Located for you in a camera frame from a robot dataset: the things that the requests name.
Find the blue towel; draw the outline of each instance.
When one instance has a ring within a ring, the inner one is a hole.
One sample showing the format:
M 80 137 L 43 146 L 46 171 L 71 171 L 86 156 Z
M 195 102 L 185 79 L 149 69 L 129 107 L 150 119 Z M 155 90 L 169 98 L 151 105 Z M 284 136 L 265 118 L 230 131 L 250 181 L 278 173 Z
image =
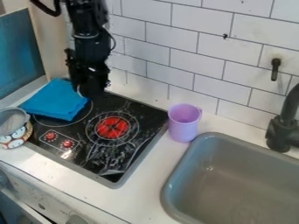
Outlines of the blue towel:
M 70 81 L 53 79 L 20 107 L 29 114 L 72 121 L 87 101 L 73 91 Z

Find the sink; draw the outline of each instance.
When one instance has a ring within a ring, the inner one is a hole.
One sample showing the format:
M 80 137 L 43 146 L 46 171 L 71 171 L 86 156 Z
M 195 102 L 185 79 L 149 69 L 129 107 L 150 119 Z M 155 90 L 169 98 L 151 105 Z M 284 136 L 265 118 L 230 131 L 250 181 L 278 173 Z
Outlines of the sink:
M 299 162 L 220 133 L 198 136 L 161 191 L 187 224 L 298 224 Z

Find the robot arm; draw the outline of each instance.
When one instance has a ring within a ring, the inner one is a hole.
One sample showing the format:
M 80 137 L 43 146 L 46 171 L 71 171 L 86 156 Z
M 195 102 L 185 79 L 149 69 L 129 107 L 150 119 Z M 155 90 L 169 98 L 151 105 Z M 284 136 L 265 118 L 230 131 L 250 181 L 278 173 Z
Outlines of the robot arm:
M 31 0 L 45 13 L 57 17 L 61 14 L 60 0 L 53 0 L 51 10 L 39 0 Z M 108 85 L 109 69 L 105 64 L 111 48 L 112 36 L 103 27 L 108 22 L 104 0 L 65 0 L 68 15 L 73 24 L 75 49 L 66 49 L 66 65 L 73 89 L 93 98 Z

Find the purple cup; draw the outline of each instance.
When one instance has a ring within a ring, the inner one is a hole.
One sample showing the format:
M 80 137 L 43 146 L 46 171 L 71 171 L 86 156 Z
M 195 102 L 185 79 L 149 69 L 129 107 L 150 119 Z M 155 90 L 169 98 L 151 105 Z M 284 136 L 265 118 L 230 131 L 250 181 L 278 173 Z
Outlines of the purple cup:
M 189 104 L 172 106 L 168 111 L 169 132 L 173 140 L 187 143 L 192 141 L 198 133 L 198 121 L 202 110 Z

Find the black stovetop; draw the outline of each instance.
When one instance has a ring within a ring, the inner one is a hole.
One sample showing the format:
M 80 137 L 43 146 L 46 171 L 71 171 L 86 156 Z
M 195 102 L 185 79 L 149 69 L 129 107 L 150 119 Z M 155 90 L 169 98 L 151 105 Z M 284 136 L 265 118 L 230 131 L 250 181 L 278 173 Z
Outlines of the black stovetop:
M 71 122 L 32 115 L 29 142 L 117 182 L 167 122 L 167 113 L 104 93 Z

